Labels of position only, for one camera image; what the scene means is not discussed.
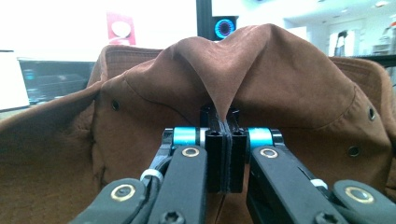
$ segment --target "brown cloth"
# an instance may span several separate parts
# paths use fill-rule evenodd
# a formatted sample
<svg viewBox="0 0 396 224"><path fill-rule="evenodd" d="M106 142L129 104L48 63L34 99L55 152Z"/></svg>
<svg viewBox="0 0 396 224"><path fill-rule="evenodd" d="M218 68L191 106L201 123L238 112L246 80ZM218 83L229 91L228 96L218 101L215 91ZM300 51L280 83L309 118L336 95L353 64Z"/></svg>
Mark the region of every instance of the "brown cloth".
<svg viewBox="0 0 396 224"><path fill-rule="evenodd" d="M108 46L86 90L1 121L1 222L73 219L104 185L138 178L163 129L199 126L200 107L211 102L222 119L230 105L238 108L241 127L278 128L330 186L353 179L396 200L389 74L377 63L329 58L265 24L219 43L192 37L164 50ZM359 155L350 155L352 147ZM251 222L246 189L247 182L224 201L209 195L207 223Z"/></svg>

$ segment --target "black plastic part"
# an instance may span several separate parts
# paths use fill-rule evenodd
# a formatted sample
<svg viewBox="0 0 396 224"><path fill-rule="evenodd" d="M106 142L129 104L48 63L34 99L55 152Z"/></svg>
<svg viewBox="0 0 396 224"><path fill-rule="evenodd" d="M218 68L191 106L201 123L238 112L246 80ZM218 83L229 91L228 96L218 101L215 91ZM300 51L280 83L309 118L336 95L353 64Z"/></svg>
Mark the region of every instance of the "black plastic part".
<svg viewBox="0 0 396 224"><path fill-rule="evenodd" d="M152 160L150 169L156 169L166 158L171 156L173 132L173 129L165 129L163 131L162 144Z"/></svg>
<svg viewBox="0 0 396 224"><path fill-rule="evenodd" d="M283 140L283 135L278 129L270 129L271 135L273 137L274 146L285 146Z"/></svg>
<svg viewBox="0 0 396 224"><path fill-rule="evenodd" d="M243 189L245 173L245 156L248 143L248 133L239 129L237 123L238 112L230 109L227 115L227 123L233 139L230 153L230 172L229 172L229 190L232 193L240 193Z"/></svg>
<svg viewBox="0 0 396 224"><path fill-rule="evenodd" d="M230 108L226 121L222 122L213 105L201 108L201 127L208 128L205 132L208 192L242 191L248 134L239 129L238 117L239 111Z"/></svg>
<svg viewBox="0 0 396 224"><path fill-rule="evenodd" d="M263 156L264 148L276 151L277 157ZM315 223L321 213L332 216L336 223L347 223L289 153L272 146L252 152L247 207L255 223Z"/></svg>
<svg viewBox="0 0 396 224"><path fill-rule="evenodd" d="M219 132L205 132L205 149L207 151L207 191L222 192L223 146L226 139Z"/></svg>
<svg viewBox="0 0 396 224"><path fill-rule="evenodd" d="M197 34L206 39L212 39L212 0L196 0L197 7Z"/></svg>
<svg viewBox="0 0 396 224"><path fill-rule="evenodd" d="M274 145L274 147L280 149L283 153L285 153L288 157L288 160L290 160L290 162L292 162L295 167L298 168L305 175L305 178L307 180L316 179L314 174L312 174L311 171L308 170L308 168L306 168L305 165L300 162L300 160L295 157L294 154L284 144L277 143L277 145Z"/></svg>
<svg viewBox="0 0 396 224"><path fill-rule="evenodd" d="M123 202L112 199L111 192L120 185L134 186L134 195ZM136 179L116 180L105 186L95 200L71 224L130 223L146 200L146 187Z"/></svg>
<svg viewBox="0 0 396 224"><path fill-rule="evenodd" d="M182 151L187 147L197 148L199 154L184 156ZM175 150L148 223L158 224L168 213L179 214L185 223L205 222L206 157L206 151L198 146Z"/></svg>
<svg viewBox="0 0 396 224"><path fill-rule="evenodd" d="M396 220L396 204L368 185L341 180L334 184L332 193L349 211L374 223L394 223Z"/></svg>

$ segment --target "white wall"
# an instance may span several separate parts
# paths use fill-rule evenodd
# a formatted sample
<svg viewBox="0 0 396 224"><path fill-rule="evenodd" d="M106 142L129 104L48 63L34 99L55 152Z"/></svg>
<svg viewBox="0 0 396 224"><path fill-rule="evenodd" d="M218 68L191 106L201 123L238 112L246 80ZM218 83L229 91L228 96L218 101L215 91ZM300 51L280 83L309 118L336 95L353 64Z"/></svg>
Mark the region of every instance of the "white wall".
<svg viewBox="0 0 396 224"><path fill-rule="evenodd" d="M392 19L389 15L381 15L376 17L364 18L356 21L347 21L330 25L307 25L308 36L311 42L328 54L329 37L331 34L339 33L344 30L356 30L358 38L356 39L358 50L357 55L372 54L373 45L379 44L379 38L382 36L385 28L387 28Z"/></svg>
<svg viewBox="0 0 396 224"><path fill-rule="evenodd" d="M307 39L311 44L315 45L323 53L328 52L328 27L324 25L308 25L306 26Z"/></svg>
<svg viewBox="0 0 396 224"><path fill-rule="evenodd" d="M291 21L285 21L282 13L274 11L272 4L256 0L212 0L212 16L239 16L236 28L248 25L272 23L282 28L296 27Z"/></svg>
<svg viewBox="0 0 396 224"><path fill-rule="evenodd" d="M195 0L13 0L0 2L0 49L18 57L96 61L107 44L108 9L131 14L139 47L163 49L197 34Z"/></svg>
<svg viewBox="0 0 396 224"><path fill-rule="evenodd" d="M87 61L106 43L102 12L92 1L2 1L0 48L19 57Z"/></svg>

